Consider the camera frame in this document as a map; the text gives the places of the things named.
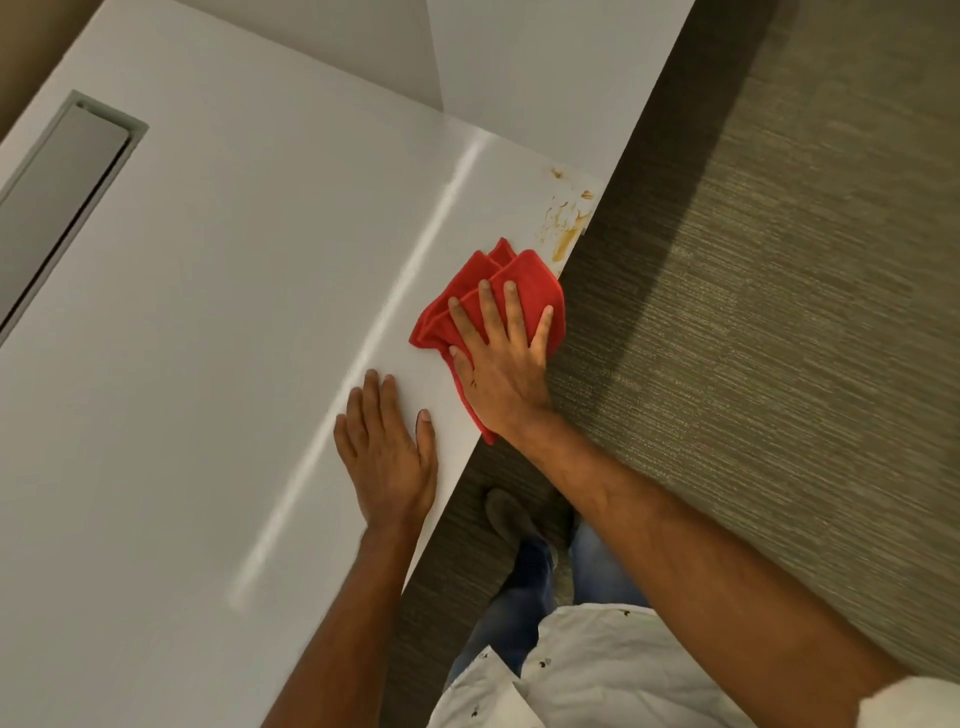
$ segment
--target white shirt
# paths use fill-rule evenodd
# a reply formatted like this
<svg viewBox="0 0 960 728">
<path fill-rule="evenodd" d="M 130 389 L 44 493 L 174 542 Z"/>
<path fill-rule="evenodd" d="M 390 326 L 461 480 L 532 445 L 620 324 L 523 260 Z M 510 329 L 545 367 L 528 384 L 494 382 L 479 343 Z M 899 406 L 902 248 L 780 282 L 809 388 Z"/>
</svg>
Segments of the white shirt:
<svg viewBox="0 0 960 728">
<path fill-rule="evenodd" d="M 517 678 L 485 649 L 429 728 L 752 728 L 651 609 L 561 607 Z M 861 706 L 858 728 L 960 726 L 960 686 L 908 678 Z"/>
</svg>

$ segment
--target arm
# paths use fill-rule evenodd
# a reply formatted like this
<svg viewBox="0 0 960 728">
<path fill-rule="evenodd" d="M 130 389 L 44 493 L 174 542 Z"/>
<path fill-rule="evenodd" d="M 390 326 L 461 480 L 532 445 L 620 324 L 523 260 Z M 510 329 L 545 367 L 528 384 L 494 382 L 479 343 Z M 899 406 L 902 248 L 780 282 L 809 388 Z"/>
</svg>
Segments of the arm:
<svg viewBox="0 0 960 728">
<path fill-rule="evenodd" d="M 337 451 L 367 530 L 353 568 L 303 651 L 263 728 L 375 726 L 403 580 L 437 488 L 433 425 L 424 410 L 416 443 L 391 376 L 367 372 L 337 419 Z"/>
<path fill-rule="evenodd" d="M 761 728 L 852 728 L 860 701 L 907 671 L 746 542 L 619 463 L 550 407 L 544 311 L 530 345 L 516 288 L 507 327 L 481 287 L 489 345 L 451 313 L 477 416 L 550 478 L 596 529 L 698 663 Z"/>
</svg>

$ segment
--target finger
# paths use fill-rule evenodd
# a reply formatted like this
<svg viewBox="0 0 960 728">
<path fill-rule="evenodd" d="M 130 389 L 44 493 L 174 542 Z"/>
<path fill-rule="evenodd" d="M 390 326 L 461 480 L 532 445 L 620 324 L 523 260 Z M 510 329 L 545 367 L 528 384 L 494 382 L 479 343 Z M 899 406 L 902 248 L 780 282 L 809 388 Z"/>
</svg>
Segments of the finger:
<svg viewBox="0 0 960 728">
<path fill-rule="evenodd" d="M 483 316 L 483 326 L 487 330 L 487 340 L 491 344 L 507 340 L 507 332 L 503 330 L 503 319 L 500 310 L 496 307 L 493 289 L 488 280 L 481 280 L 477 286 L 480 296 L 480 313 Z"/>
<path fill-rule="evenodd" d="M 537 333 L 534 334 L 534 340 L 530 342 L 530 351 L 539 364 L 546 366 L 546 343 L 550 338 L 550 326 L 553 324 L 553 306 L 549 305 L 543 310 L 540 316 L 540 323 L 537 324 Z"/>
<path fill-rule="evenodd" d="M 467 312 L 456 299 L 450 299 L 450 317 L 453 319 L 453 325 L 460 332 L 461 338 L 467 347 L 467 351 L 476 356 L 485 346 L 483 337 L 477 331 Z"/>
<path fill-rule="evenodd" d="M 363 390 L 360 387 L 353 387 L 347 400 L 347 434 L 354 450 L 361 452 L 367 448 L 370 439 L 363 420 Z"/>
<path fill-rule="evenodd" d="M 383 418 L 383 431 L 388 439 L 410 442 L 410 433 L 400 412 L 400 395 L 393 375 L 383 377 L 383 385 L 380 387 L 380 415 Z"/>
<path fill-rule="evenodd" d="M 417 416 L 417 452 L 420 464 L 433 482 L 437 479 L 437 436 L 433 430 L 430 412 L 422 409 Z"/>
<path fill-rule="evenodd" d="M 357 451 L 353 448 L 350 434 L 347 432 L 347 415 L 337 415 L 337 422 L 333 426 L 333 442 L 337 445 L 337 454 L 347 466 L 347 472 L 352 472 L 353 464 L 357 460 Z"/>
<path fill-rule="evenodd" d="M 516 292 L 516 283 L 508 280 L 503 284 L 503 297 L 507 301 L 507 333 L 515 346 L 527 346 L 527 325 L 523 321 L 523 306 L 520 294 Z"/>
<path fill-rule="evenodd" d="M 457 373 L 457 378 L 460 379 L 464 392 L 466 392 L 469 387 L 473 386 L 473 365 L 470 364 L 467 355 L 456 347 L 450 347 L 450 356 L 453 357 L 453 369 Z"/>
<path fill-rule="evenodd" d="M 380 375 L 376 369 L 368 369 L 363 380 L 363 421 L 367 424 L 370 439 L 383 434 L 383 418 L 380 416 Z"/>
</svg>

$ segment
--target white table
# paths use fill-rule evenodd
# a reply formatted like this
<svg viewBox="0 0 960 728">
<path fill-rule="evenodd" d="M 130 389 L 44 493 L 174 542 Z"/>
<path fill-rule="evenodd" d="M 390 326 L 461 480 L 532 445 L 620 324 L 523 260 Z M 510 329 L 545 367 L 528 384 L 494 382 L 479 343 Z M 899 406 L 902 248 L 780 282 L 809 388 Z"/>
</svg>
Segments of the white table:
<svg viewBox="0 0 960 728">
<path fill-rule="evenodd" d="M 362 529 L 330 438 L 349 388 L 390 371 L 433 413 L 422 549 L 477 431 L 412 326 L 501 235 L 559 274 L 606 180 L 107 0 L 0 182 L 74 90 L 150 129 L 0 347 L 0 724 L 257 726 Z"/>
</svg>

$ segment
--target leg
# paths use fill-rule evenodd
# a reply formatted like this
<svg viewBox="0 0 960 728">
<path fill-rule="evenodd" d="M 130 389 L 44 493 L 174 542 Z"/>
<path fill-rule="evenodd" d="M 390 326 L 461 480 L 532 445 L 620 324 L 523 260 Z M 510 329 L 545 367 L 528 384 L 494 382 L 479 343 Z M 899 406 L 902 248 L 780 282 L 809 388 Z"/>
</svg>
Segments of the leg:
<svg viewBox="0 0 960 728">
<path fill-rule="evenodd" d="M 463 652 L 446 677 L 450 684 L 487 646 L 519 676 L 537 644 L 540 620 L 553 612 L 556 555 L 519 501 L 505 491 L 487 493 L 484 510 L 493 530 L 517 549 L 514 570 L 477 621 Z"/>
<path fill-rule="evenodd" d="M 543 540 L 520 544 L 514 570 L 473 627 L 463 652 L 453 662 L 444 689 L 487 646 L 519 676 L 523 661 L 537 646 L 540 620 L 553 612 L 553 556 Z"/>
<path fill-rule="evenodd" d="M 627 572 L 586 521 L 570 544 L 574 604 L 633 604 L 649 607 Z"/>
</svg>

